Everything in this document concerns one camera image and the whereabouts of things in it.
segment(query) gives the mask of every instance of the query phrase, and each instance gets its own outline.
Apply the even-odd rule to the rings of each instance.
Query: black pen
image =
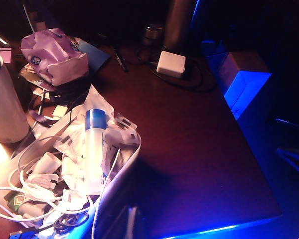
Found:
[[[119,65],[122,67],[123,71],[128,72],[128,68],[124,63],[123,58],[121,57],[120,53],[117,51],[116,47],[112,46],[116,60],[118,61]]]

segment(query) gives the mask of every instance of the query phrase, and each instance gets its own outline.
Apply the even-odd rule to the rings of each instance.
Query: blue bottle cap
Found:
[[[106,115],[103,110],[91,109],[86,111],[85,130],[90,128],[106,129]]]

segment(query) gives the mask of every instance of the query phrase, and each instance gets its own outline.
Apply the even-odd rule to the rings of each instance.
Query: cable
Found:
[[[11,178],[12,178],[12,176],[16,173],[16,171],[18,171],[17,168],[16,168],[14,171],[12,171],[12,172],[9,174],[9,176],[8,176],[8,184],[9,184],[10,187],[12,187],[12,188],[18,188],[18,187],[16,187],[16,186],[14,186],[14,185],[12,184],[12,182],[11,182]]]
[[[13,56],[18,59],[25,59],[25,57],[22,54],[15,54]]]
[[[84,212],[83,214],[84,214],[84,219],[81,221],[79,221],[80,214],[75,214],[75,215],[64,214],[61,217],[59,217],[59,219],[56,220],[54,224],[52,224],[52,226],[54,226],[56,233],[60,235],[65,234],[69,232],[70,229],[79,227],[88,220],[89,214],[87,212]],[[39,231],[41,232],[50,227],[51,225],[47,226],[46,228],[42,228]]]
[[[47,203],[48,205],[50,205],[53,209],[63,213],[63,214],[79,214],[79,213],[83,213],[83,212],[86,212],[88,211],[92,206],[93,206],[93,201],[91,199],[90,196],[87,196],[88,198],[88,202],[90,204],[90,206],[88,206],[87,208],[84,208],[84,209],[81,209],[81,210],[77,210],[77,211],[69,211],[69,210],[63,210],[63,209],[60,209],[60,207],[62,206],[62,202],[59,204],[59,205],[56,205],[55,203],[51,202],[51,201],[57,201],[57,200],[60,200],[62,199],[62,197],[59,198],[55,198],[55,200],[53,199],[49,199],[49,198],[46,198],[44,196],[44,194],[40,194],[38,195],[38,192],[34,190],[34,188],[36,189],[41,189],[42,187],[36,185],[36,184],[32,184],[32,183],[26,183],[23,179],[23,170],[20,172],[20,181],[22,181],[21,183],[24,183],[24,186],[26,187],[26,189],[28,191],[31,192],[31,196],[34,197],[35,199],[38,199],[38,201],[43,201],[45,203]]]
[[[11,191],[16,191],[16,192],[20,192],[20,193],[26,194],[26,192],[24,190],[18,189],[18,188],[15,188],[15,187],[14,188],[11,188],[11,187],[0,187],[0,190],[11,190]],[[32,221],[41,220],[41,219],[45,218],[46,216],[49,216],[50,214],[52,214],[54,211],[55,210],[52,209],[51,211],[49,211],[46,214],[43,214],[43,215],[38,216],[38,217],[27,218],[27,219],[24,219],[24,218],[18,218],[18,219],[16,219],[16,218],[12,218],[12,217],[6,216],[6,215],[1,214],[1,213],[0,213],[0,217],[4,218],[4,219],[7,219],[9,221],[17,222],[17,223],[20,223],[20,222],[32,222]]]
[[[192,60],[192,63],[198,69],[200,77],[199,77],[198,83],[195,83],[195,84],[191,83],[191,85],[188,84],[187,81],[184,81],[184,80],[181,80],[178,78],[173,78],[172,80],[168,80],[166,77],[162,76],[160,73],[157,73],[156,69],[153,69],[153,67],[151,67],[150,65],[149,65],[149,69],[154,75],[156,75],[158,78],[160,78],[164,82],[166,82],[174,87],[177,87],[179,89],[182,89],[182,90],[198,92],[198,93],[208,93],[208,92],[215,90],[217,88],[216,82],[212,87],[210,87],[208,89],[201,89],[201,86],[204,83],[203,82],[204,76],[203,76],[202,69],[200,68],[199,63],[196,62],[195,60]]]
[[[105,187],[106,187],[106,184],[110,178],[110,175],[114,169],[114,166],[116,164],[116,161],[118,160],[118,157],[119,157],[119,153],[120,153],[121,149],[119,148],[118,149],[118,152],[116,153],[116,156],[115,156],[115,159],[114,159],[114,162],[112,164],[112,167],[109,171],[109,174],[108,176],[106,177],[105,179],[105,182],[104,182],[104,186],[103,186],[103,189],[102,189],[102,192],[100,194],[100,197],[98,198],[98,200],[96,201],[95,205],[96,205],[96,209],[95,209],[95,214],[94,214],[94,218],[93,218],[93,224],[92,224],[92,233],[91,233],[91,239],[95,239],[95,235],[94,235],[94,231],[95,231],[95,226],[96,226],[96,220],[97,220],[97,217],[98,217],[98,214],[99,214],[99,208],[100,208],[100,203],[101,203],[101,199],[103,197],[103,193],[104,193],[104,190],[105,190]]]
[[[143,50],[149,50],[149,57],[147,59],[145,59],[145,60],[143,60],[141,58],[141,53],[142,53]],[[193,82],[181,80],[181,79],[178,79],[178,78],[172,78],[172,77],[170,77],[171,79],[168,79],[168,78],[164,77],[162,74],[156,72],[156,69],[154,69],[152,67],[153,64],[157,65],[157,62],[153,62],[151,60],[153,60],[153,58],[155,56],[158,56],[160,53],[161,53],[161,51],[153,53],[152,48],[147,47],[147,46],[136,47],[134,49],[134,54],[137,56],[139,62],[131,62],[131,61],[126,60],[125,58],[124,58],[124,60],[127,63],[132,64],[132,65],[144,65],[144,64],[147,64],[149,66],[150,71],[154,75],[156,75],[158,78],[160,78],[164,82],[166,82],[166,83],[168,83],[168,84],[170,84],[170,85],[172,85],[174,87],[177,87],[179,89],[182,89],[182,90],[187,90],[187,91],[191,91],[191,92],[199,92],[199,93],[208,93],[208,92],[211,92],[211,91],[213,91],[213,90],[215,90],[217,88],[217,82],[215,82],[215,84],[212,87],[207,88],[207,89],[201,89],[201,87],[203,85],[203,80],[204,80],[203,71],[200,68],[199,63],[196,60],[190,59],[190,58],[187,58],[187,63],[191,61],[192,64],[199,71],[198,82],[196,81],[196,82],[193,83]]]
[[[51,136],[47,136],[47,137],[45,137],[45,138],[41,138],[41,139],[39,139],[38,141],[43,141],[43,140],[46,140],[46,139],[49,139],[49,138],[53,138],[53,137],[61,138],[61,136],[59,136],[59,135],[51,135]],[[19,159],[18,159],[18,170],[19,170],[19,171],[24,170],[25,167],[28,165],[28,164],[26,164],[25,167],[23,167],[23,168],[21,169],[20,162],[21,162],[21,159],[22,159],[22,157],[24,156],[24,154],[27,152],[27,150],[29,150],[29,148],[28,148],[28,149],[24,149],[24,150],[21,152],[21,155],[19,156]]]
[[[29,25],[30,25],[30,27],[31,27],[31,30],[32,30],[33,33],[35,33],[35,30],[34,30],[34,28],[33,28],[33,26],[32,26],[31,21],[30,21],[29,15],[28,15],[28,13],[27,13],[27,11],[26,11],[25,4],[23,4],[23,9],[24,9],[24,13],[25,13],[25,15],[26,15],[26,19],[28,19],[28,22],[29,22]]]
[[[45,99],[45,94],[46,94],[46,90],[43,90],[43,92],[41,93],[41,101],[40,101],[40,106],[39,106],[39,109],[38,109],[38,115],[41,115],[42,113],[42,108],[43,108],[43,105],[44,105],[44,99]],[[38,124],[38,120],[36,120],[33,124],[33,128]]]

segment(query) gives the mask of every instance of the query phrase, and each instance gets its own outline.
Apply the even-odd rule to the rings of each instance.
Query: plastic bottle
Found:
[[[87,195],[98,195],[102,190],[103,132],[106,115],[103,110],[92,109],[85,117],[84,185]]]
[[[0,56],[0,142],[15,143],[29,131],[29,124]]]

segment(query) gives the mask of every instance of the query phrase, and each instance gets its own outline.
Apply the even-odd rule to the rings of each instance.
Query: cable connector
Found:
[[[32,239],[36,233],[38,230],[35,227],[22,228],[18,232],[10,233],[9,239]]]

